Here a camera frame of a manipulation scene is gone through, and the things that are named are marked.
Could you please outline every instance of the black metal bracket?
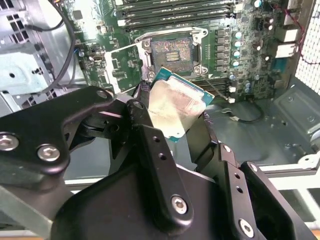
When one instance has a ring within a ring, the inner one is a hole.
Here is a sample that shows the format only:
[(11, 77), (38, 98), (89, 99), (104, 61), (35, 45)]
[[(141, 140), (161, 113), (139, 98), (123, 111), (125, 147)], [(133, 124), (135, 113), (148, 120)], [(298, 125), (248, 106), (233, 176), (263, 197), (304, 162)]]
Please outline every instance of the black metal bracket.
[[(0, 135), (17, 140), (13, 150), (0, 152), (0, 184), (54, 187), (69, 164), (69, 145), (81, 121), (112, 101), (108, 92), (91, 86), (0, 118)], [(39, 151), (45, 151), (43, 159)]]
[(191, 225), (194, 209), (165, 137), (161, 130), (153, 127), (148, 110), (141, 102), (129, 100), (127, 108), (146, 181), (152, 183), (150, 193), (154, 192), (158, 203), (154, 220), (169, 235), (181, 234)]

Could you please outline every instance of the cable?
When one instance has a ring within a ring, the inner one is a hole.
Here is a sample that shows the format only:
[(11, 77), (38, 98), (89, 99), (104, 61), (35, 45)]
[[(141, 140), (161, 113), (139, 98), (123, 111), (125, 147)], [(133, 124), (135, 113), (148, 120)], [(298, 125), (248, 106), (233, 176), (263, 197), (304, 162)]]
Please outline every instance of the cable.
[(260, 113), (260, 115), (256, 119), (253, 119), (253, 120), (240, 119), (239, 117), (234, 115), (234, 113), (232, 112), (232, 110), (230, 108), (222, 109), (221, 113), (227, 114), (231, 120), (239, 122), (239, 123), (242, 123), (242, 124), (254, 124), (254, 123), (257, 123), (257, 122), (259, 122), (260, 120), (262, 120), (264, 118), (265, 113), (264, 113), (263, 109), (258, 104), (256, 104), (254, 101), (250, 101), (250, 102), (253, 104), (253, 106), (255, 106), (255, 108)]
[(274, 6), (274, 9), (276, 10), (281, 10), (284, 12), (284, 14), (286, 14), (287, 16), (289, 16), (291, 18), (291, 20), (300, 28), (301, 30), (301, 37), (300, 37), (300, 40), (298, 41), (298, 52), (300, 53), (300, 56), (301, 56), (301, 59), (309, 64), (309, 65), (319, 65), (320, 62), (310, 62), (310, 61), (307, 61), (305, 58), (304, 58), (304, 55), (302, 54), (302, 48), (303, 48), (303, 42), (304, 42), (304, 38), (305, 38), (305, 35), (306, 35), (306, 30), (305, 28), (299, 23), (299, 21), (291, 15), (290, 11), (288, 9), (282, 9), (280, 8), (278, 5), (275, 5)]
[(51, 28), (42, 28), (42, 27), (39, 27), (39, 26), (35, 26), (35, 25), (24, 25), (24, 27), (26, 29), (30, 29), (30, 30), (33, 30), (33, 31), (36, 31), (36, 32), (51, 32), (53, 30), (56, 30), (58, 28), (60, 28), (62, 25), (64, 24), (64, 20), (61, 19), (61, 21), (54, 27), (51, 27)]
[(58, 83), (61, 81), (61, 79), (64, 77), (64, 75), (68, 71), (70, 62), (71, 62), (72, 57), (74, 55), (74, 50), (75, 50), (75, 45), (76, 45), (76, 35), (74, 33), (73, 27), (72, 27), (71, 23), (69, 22), (68, 18), (64, 15), (64, 13), (60, 10), (60, 8), (54, 2), (52, 2), (50, 0), (49, 0), (49, 2), (54, 7), (54, 9), (59, 13), (59, 15), (61, 16), (61, 18), (65, 24), (65, 27), (70, 35), (71, 44), (70, 44), (70, 49), (67, 53), (66, 59), (62, 65), (60, 72), (55, 77), (55, 73), (54, 73), (54, 71), (52, 71), (51, 74), (53, 76), (53, 82), (48, 87), (46, 87), (43, 91), (41, 91), (41, 93), (46, 93), (49, 90), (54, 89), (56, 86), (58, 86)]

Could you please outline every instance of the capacitor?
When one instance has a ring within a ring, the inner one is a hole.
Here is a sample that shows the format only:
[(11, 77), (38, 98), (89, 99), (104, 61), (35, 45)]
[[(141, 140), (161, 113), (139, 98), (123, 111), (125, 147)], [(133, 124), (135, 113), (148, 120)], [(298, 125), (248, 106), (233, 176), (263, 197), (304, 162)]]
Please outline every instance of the capacitor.
[(245, 81), (244, 86), (248, 89), (251, 87), (251, 83), (249, 81)]
[(258, 43), (258, 42), (252, 44), (252, 47), (253, 47), (253, 49), (256, 50), (256, 51), (260, 51), (260, 50), (261, 50), (260, 43)]
[(234, 74), (230, 74), (230, 75), (229, 75), (229, 79), (230, 79), (230, 80), (236, 80), (236, 76), (235, 76)]
[(274, 26), (272, 26), (272, 25), (269, 24), (269, 23), (265, 23), (265, 24), (264, 24), (264, 27), (265, 27), (268, 31), (271, 31), (271, 30), (274, 28)]
[(240, 48), (241, 47), (241, 42), (240, 41), (235, 41), (233, 44), (236, 48)]
[(79, 51), (78, 52), (78, 56), (80, 57), (80, 58), (83, 58), (84, 56), (85, 56), (85, 52), (84, 51)]
[(241, 39), (242, 33), (241, 33), (240, 31), (237, 31), (237, 32), (234, 34), (234, 37), (235, 37), (236, 39)]
[(259, 8), (261, 6), (261, 4), (262, 4), (261, 0), (255, 0), (253, 3), (255, 8)]
[(239, 58), (239, 57), (240, 57), (240, 52), (239, 52), (239, 51), (234, 51), (234, 52), (233, 52), (233, 56), (234, 56), (235, 58)]
[(232, 61), (231, 64), (232, 64), (232, 66), (234, 66), (234, 67), (238, 67), (238, 66), (239, 66), (239, 62), (236, 61), (236, 60)]
[(264, 20), (265, 20), (265, 22), (266, 22), (267, 24), (273, 24), (274, 21), (275, 21), (274, 18), (268, 17), (268, 16), (267, 16)]

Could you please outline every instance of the metal panel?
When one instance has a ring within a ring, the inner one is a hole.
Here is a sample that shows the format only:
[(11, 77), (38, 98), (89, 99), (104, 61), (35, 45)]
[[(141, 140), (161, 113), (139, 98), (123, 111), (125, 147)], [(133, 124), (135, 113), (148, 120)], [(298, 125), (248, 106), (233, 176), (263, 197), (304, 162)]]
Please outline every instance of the metal panel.
[(274, 102), (306, 140), (320, 128), (319, 104), (297, 87), (290, 88)]
[(37, 93), (50, 83), (48, 71), (31, 42), (0, 54), (0, 91), (11, 95)]

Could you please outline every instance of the black cable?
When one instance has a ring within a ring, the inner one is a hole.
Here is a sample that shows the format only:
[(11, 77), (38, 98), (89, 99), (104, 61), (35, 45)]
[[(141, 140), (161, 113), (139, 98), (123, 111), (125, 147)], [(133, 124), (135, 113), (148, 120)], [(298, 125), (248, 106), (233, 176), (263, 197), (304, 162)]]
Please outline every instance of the black cable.
[(61, 11), (61, 9), (54, 2), (52, 2), (50, 0), (49, 0), (49, 2), (54, 7), (54, 9), (59, 13), (59, 15), (61, 16), (61, 18), (65, 24), (65, 27), (70, 35), (71, 44), (70, 44), (70, 49), (67, 53), (66, 59), (63, 63), (63, 66), (62, 66), (60, 72), (55, 77), (55, 73), (54, 73), (54, 71), (52, 71), (53, 82), (51, 82), (51, 84), (48, 87), (46, 87), (43, 91), (41, 91), (41, 93), (46, 93), (49, 90), (54, 89), (56, 86), (58, 86), (58, 83), (61, 81), (61, 79), (64, 77), (64, 75), (68, 71), (70, 62), (71, 62), (72, 57), (74, 55), (74, 50), (75, 50), (75, 45), (76, 45), (76, 35), (74, 33), (73, 27), (72, 27), (71, 23), (69, 22), (68, 18), (64, 15), (64, 13)]
[(76, 53), (73, 54), (73, 67), (72, 67), (72, 76), (71, 76), (71, 79), (69, 81), (69, 83), (67, 85), (60, 85), (58, 84), (59, 87), (62, 87), (62, 88), (69, 88), (72, 83), (74, 82), (75, 80), (75, 77), (76, 77), (76, 66), (77, 66), (77, 58), (76, 58)]
[(242, 123), (242, 124), (254, 124), (256, 122), (259, 122), (261, 121), (264, 116), (265, 116), (265, 113), (263, 111), (263, 109), (258, 105), (256, 104), (254, 101), (251, 101), (251, 103), (253, 104), (253, 106), (255, 106), (255, 108), (259, 111), (260, 115), (256, 118), (256, 119), (253, 119), (253, 120), (243, 120), (243, 119), (240, 119), (239, 117), (237, 117), (236, 115), (234, 115), (234, 113), (231, 111), (230, 108), (225, 108), (223, 109), (221, 112), (223, 114), (227, 114), (229, 116), (229, 118), (233, 121), (236, 121), (236, 122), (239, 122), (239, 123)]
[(29, 24), (24, 25), (24, 27), (26, 29), (30, 29), (30, 30), (42, 33), (42, 32), (51, 32), (53, 30), (56, 30), (56, 29), (60, 28), (63, 24), (64, 24), (64, 20), (61, 19), (61, 21), (56, 26), (51, 27), (51, 28), (42, 28), (39, 26), (29, 25)]

